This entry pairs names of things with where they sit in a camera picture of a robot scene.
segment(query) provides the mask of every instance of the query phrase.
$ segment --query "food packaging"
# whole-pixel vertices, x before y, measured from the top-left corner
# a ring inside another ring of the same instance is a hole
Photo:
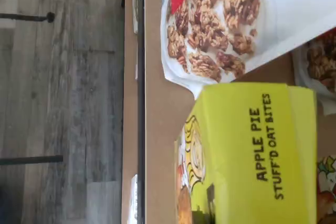
[[[176,223],[316,224],[316,141],[312,90],[205,86],[175,141]]]
[[[137,224],[138,221],[138,175],[131,180],[130,207],[128,212],[127,224]]]
[[[314,89],[325,115],[336,113],[336,29],[292,51],[296,85]]]
[[[317,210],[320,224],[336,223],[336,156],[317,163]]]
[[[132,0],[133,31],[138,34],[138,0]]]
[[[329,0],[162,0],[163,70],[197,98],[331,29],[335,16]]]

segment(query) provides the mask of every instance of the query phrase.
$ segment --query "chair leg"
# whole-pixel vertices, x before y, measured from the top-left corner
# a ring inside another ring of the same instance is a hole
[[[46,16],[0,13],[0,18],[33,21],[33,22],[48,21],[48,23],[52,23],[55,20],[55,13],[48,12]]]
[[[63,162],[62,155],[41,156],[41,157],[17,157],[17,158],[0,158],[0,166],[2,165],[28,165],[43,163],[60,163]]]

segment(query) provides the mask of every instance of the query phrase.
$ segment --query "wooden floor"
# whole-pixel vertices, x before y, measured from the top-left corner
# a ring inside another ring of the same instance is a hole
[[[120,223],[121,0],[0,0],[0,156],[64,155],[0,167],[0,223]]]

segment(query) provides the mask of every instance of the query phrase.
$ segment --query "yellow cereal box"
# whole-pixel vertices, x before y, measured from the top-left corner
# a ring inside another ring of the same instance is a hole
[[[206,86],[175,144],[177,223],[316,223],[313,91]]]

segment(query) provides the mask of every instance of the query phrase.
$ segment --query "black metal bar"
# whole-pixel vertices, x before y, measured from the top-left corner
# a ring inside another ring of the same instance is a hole
[[[48,23],[52,23],[55,20],[55,14],[47,13],[46,16],[33,16],[33,15],[22,15],[22,14],[0,13],[0,18],[34,21],[34,22],[43,22],[47,20]]]
[[[42,163],[59,163],[63,162],[62,155],[41,156],[41,157],[17,157],[17,158],[0,158],[1,165],[27,165]]]
[[[145,224],[145,17],[138,0],[138,224]]]

